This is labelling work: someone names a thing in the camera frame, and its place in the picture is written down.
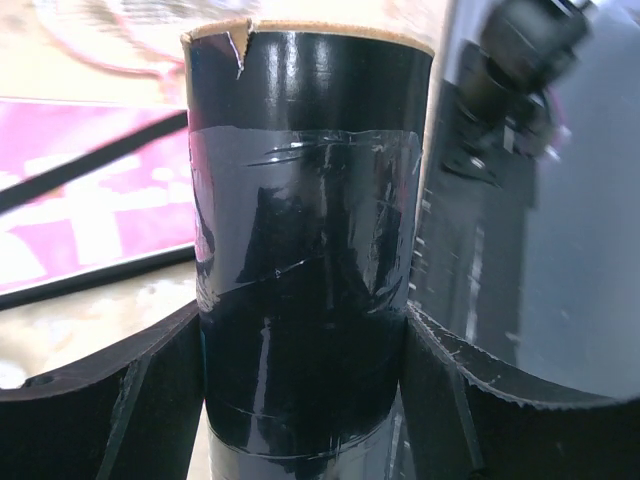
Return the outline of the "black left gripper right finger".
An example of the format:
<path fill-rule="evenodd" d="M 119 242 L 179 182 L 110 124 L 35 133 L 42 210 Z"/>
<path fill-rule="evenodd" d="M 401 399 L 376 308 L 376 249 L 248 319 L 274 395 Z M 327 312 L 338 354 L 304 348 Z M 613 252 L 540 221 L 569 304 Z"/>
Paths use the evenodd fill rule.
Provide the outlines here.
<path fill-rule="evenodd" d="M 408 310 L 400 386 L 419 479 L 636 479 L 639 401 L 527 374 Z"/>

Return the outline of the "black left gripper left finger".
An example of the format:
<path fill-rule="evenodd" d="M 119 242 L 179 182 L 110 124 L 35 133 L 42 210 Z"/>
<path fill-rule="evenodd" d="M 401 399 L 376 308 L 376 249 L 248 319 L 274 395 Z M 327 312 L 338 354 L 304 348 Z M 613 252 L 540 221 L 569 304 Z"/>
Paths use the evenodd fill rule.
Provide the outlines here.
<path fill-rule="evenodd" d="M 1 393 L 4 479 L 184 479 L 203 403 L 198 309 Z"/>

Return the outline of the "black shuttlecock tube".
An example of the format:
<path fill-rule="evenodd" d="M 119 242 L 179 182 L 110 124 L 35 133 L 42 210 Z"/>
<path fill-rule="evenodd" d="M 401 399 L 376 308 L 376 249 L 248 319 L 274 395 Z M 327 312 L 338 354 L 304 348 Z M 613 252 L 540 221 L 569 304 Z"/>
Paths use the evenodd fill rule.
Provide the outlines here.
<path fill-rule="evenodd" d="M 215 479 L 384 479 L 430 46 L 248 19 L 184 35 Z"/>

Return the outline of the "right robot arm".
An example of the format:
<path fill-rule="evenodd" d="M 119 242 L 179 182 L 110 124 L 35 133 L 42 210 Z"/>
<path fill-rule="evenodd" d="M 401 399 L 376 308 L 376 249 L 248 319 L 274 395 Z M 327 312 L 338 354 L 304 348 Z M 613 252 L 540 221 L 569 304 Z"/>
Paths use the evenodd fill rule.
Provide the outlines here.
<path fill-rule="evenodd" d="M 544 90 L 575 60 L 589 34 L 586 10 L 570 1 L 500 1 L 489 11 L 476 44 L 460 60 L 457 107 L 465 140 L 497 128 L 513 105 Z"/>

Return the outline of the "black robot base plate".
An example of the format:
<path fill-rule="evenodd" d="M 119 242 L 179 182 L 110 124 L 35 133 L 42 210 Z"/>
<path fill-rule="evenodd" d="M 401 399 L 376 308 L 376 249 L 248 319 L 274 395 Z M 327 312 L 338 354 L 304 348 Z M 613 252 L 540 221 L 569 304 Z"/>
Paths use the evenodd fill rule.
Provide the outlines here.
<path fill-rule="evenodd" d="M 411 298 L 454 335 L 511 362 L 520 343 L 527 220 L 544 164 L 498 148 L 489 154 L 496 184 L 447 170 L 456 96 L 451 83 L 441 87 Z"/>

